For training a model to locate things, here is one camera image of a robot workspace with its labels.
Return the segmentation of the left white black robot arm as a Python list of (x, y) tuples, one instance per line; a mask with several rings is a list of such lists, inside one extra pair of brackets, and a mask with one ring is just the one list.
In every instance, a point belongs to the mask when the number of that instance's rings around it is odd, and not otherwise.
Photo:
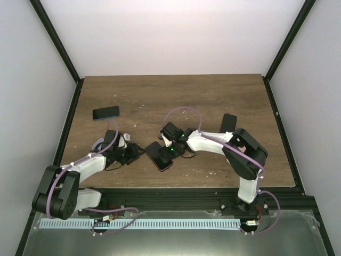
[(145, 150), (130, 142), (130, 135), (107, 130), (85, 157), (68, 165), (48, 166), (34, 195), (32, 208), (49, 218), (67, 220), (76, 211), (90, 208), (96, 215), (104, 215), (109, 202), (95, 189), (80, 189), (90, 176), (108, 170), (112, 164), (130, 165)]

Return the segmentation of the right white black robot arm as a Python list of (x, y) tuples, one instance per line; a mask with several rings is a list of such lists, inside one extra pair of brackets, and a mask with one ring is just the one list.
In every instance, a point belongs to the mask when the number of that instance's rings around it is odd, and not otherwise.
[(164, 141), (166, 156), (179, 156), (185, 151), (196, 153), (207, 151), (225, 156), (234, 172), (239, 176), (237, 210), (244, 215), (255, 208), (255, 199), (260, 192), (259, 180), (263, 178), (267, 150), (246, 130), (210, 133), (200, 130), (160, 130), (159, 138)]

